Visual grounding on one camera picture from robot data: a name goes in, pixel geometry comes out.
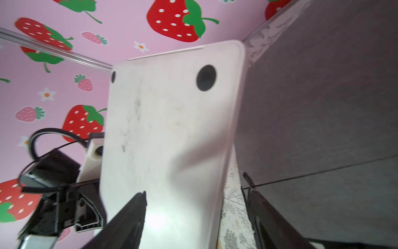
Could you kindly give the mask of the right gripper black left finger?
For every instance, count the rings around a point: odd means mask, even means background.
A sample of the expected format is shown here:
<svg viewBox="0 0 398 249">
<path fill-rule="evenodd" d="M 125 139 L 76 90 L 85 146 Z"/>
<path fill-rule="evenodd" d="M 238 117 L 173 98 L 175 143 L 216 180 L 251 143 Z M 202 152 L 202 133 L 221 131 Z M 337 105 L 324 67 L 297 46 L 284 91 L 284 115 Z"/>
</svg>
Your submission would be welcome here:
<svg viewBox="0 0 398 249">
<path fill-rule="evenodd" d="M 144 230 L 146 207 L 146 192 L 137 193 L 83 248 L 138 249 Z"/>
</svg>

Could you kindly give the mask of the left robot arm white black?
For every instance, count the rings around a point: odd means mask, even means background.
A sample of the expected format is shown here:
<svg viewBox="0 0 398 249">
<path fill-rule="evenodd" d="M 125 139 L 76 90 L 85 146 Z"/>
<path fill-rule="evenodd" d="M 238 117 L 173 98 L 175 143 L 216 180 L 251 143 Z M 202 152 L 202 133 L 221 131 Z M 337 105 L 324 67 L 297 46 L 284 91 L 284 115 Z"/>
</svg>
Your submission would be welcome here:
<svg viewBox="0 0 398 249">
<path fill-rule="evenodd" d="M 39 156 L 35 142 L 45 134 L 80 144 L 86 151 L 84 163 L 80 165 L 59 147 Z M 20 172 L 17 183 L 23 194 L 37 194 L 40 199 L 18 234 L 19 249 L 52 249 L 70 227 L 76 232 L 105 227 L 107 215 L 99 194 L 104 139 L 103 132 L 83 139 L 59 128 L 40 129 L 30 136 L 28 153 L 33 161 Z"/>
</svg>

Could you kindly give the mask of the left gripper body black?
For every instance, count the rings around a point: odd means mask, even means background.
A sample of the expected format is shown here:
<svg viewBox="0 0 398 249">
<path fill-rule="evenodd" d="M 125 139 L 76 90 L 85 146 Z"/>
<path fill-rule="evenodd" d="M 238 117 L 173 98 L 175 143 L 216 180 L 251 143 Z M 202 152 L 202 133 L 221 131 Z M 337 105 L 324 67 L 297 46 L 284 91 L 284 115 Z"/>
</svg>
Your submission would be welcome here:
<svg viewBox="0 0 398 249">
<path fill-rule="evenodd" d="M 29 219 L 29 234 L 58 237 L 69 227 L 77 232 L 104 228 L 106 212 L 99 184 L 80 182 L 44 194 Z"/>
</svg>

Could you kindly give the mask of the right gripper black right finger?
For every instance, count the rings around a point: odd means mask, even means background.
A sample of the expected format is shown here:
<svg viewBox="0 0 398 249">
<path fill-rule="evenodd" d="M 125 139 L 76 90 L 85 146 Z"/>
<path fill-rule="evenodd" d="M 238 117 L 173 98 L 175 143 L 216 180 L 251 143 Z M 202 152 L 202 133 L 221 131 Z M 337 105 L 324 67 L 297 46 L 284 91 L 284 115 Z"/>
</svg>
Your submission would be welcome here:
<svg viewBox="0 0 398 249">
<path fill-rule="evenodd" d="M 249 190 L 247 212 L 258 249 L 313 249 L 304 237 L 257 191 Z"/>
</svg>

